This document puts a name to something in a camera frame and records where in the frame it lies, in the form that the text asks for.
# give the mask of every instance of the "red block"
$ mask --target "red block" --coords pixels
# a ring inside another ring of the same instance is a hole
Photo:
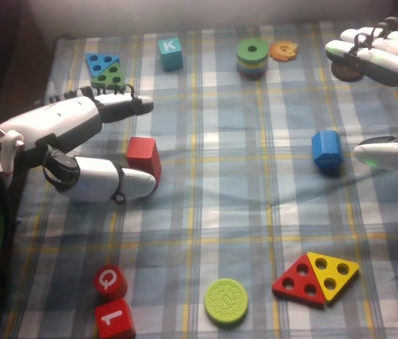
[[[124,299],[118,299],[95,309],[98,335],[100,339],[134,339],[131,310]]]
[[[128,290],[128,283],[122,271],[115,265],[104,265],[93,279],[95,289],[107,301],[121,299]]]
[[[156,179],[156,187],[158,187],[161,178],[161,162],[155,139],[131,137],[127,150],[127,161],[131,168],[153,175]]]
[[[326,299],[307,254],[301,256],[273,285],[277,297],[314,307],[324,307]]]

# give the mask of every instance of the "tablecloth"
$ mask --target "tablecloth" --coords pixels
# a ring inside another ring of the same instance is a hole
[[[325,44],[370,23],[261,25],[58,41],[46,98],[90,85],[87,52],[118,54],[126,82],[153,97],[150,114],[106,124],[72,154],[124,163],[129,138],[155,138],[158,189],[124,206],[70,201],[32,169],[18,212],[2,338],[96,338],[103,302],[93,276],[117,264],[138,339],[398,338],[398,172],[353,156],[366,138],[398,135],[398,88],[338,81]],[[166,73],[157,41],[177,36],[184,66]],[[246,37],[298,43],[241,78]],[[312,136],[334,129],[339,177],[313,162]],[[277,299],[271,284],[308,251],[360,265],[330,307]],[[243,323],[215,327],[204,294],[218,278],[249,296]]]

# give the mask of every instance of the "red cube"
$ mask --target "red cube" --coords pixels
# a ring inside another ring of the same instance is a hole
[[[158,187],[161,178],[161,162],[155,139],[131,137],[127,150],[127,161],[131,168],[153,175],[156,179],[156,187]]]
[[[116,265],[104,265],[93,279],[95,289],[107,301],[121,299],[128,290],[128,282]]]
[[[118,299],[95,309],[98,335],[100,339],[134,339],[131,310],[124,299]]]

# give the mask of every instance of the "dark background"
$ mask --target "dark background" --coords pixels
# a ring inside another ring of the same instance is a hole
[[[398,17],[398,0],[390,15]],[[0,0],[0,123],[34,108],[45,93],[51,63],[49,49],[26,2]],[[24,170],[16,169],[15,176],[18,180],[9,189],[14,213],[25,182]],[[0,303],[6,295],[10,258],[11,246],[0,258]]]

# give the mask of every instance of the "round hole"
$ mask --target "round hole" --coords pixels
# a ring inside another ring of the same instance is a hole
[[[291,278],[285,278],[282,280],[282,285],[286,288],[286,290],[292,290],[295,287],[295,282]]]
[[[304,291],[308,295],[316,295],[317,294],[317,288],[315,286],[311,285],[311,284],[307,284],[304,287]]]
[[[317,268],[320,270],[324,270],[327,267],[327,262],[323,258],[318,258],[315,260],[315,266],[317,266]]]
[[[296,271],[299,273],[299,275],[306,275],[309,272],[309,269],[307,265],[300,263],[296,266]]]
[[[347,275],[348,272],[349,272],[349,267],[348,267],[348,265],[346,265],[345,263],[340,263],[340,264],[337,266],[337,270],[338,270],[338,272],[339,272],[340,274],[342,274],[342,275]]]
[[[324,280],[324,286],[328,289],[328,290],[335,290],[336,287],[336,283],[335,280],[332,278],[326,278]]]

